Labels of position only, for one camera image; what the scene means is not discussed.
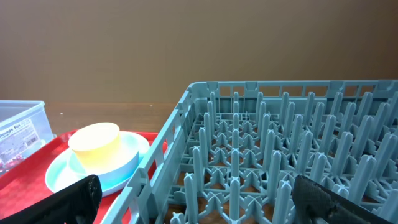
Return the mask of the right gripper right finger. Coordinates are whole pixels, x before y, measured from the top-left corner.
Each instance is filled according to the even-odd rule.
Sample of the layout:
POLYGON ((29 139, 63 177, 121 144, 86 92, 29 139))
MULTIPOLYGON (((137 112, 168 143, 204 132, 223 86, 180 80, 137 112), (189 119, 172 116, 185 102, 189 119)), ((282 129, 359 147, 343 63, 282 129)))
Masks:
POLYGON ((382 210, 376 215, 303 175, 295 178, 292 200, 299 223, 316 223, 318 219, 340 224, 395 222, 392 203, 385 203, 386 211, 382 210))

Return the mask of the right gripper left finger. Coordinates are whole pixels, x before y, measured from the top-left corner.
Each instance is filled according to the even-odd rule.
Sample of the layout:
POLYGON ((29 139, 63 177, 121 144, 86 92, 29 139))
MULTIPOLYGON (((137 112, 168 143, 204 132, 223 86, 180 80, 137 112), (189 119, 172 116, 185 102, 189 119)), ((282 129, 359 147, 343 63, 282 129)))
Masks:
POLYGON ((89 175, 59 192, 1 220, 1 224, 93 223, 102 199, 97 175, 89 175))

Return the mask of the red snack wrapper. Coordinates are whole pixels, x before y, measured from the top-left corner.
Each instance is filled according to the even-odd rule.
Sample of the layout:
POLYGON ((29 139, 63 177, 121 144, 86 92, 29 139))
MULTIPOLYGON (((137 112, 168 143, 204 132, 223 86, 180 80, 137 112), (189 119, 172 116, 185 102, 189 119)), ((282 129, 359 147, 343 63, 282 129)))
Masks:
POLYGON ((1 161, 1 172, 7 172, 11 170, 13 167, 20 164, 25 158, 21 155, 9 160, 8 162, 1 161))

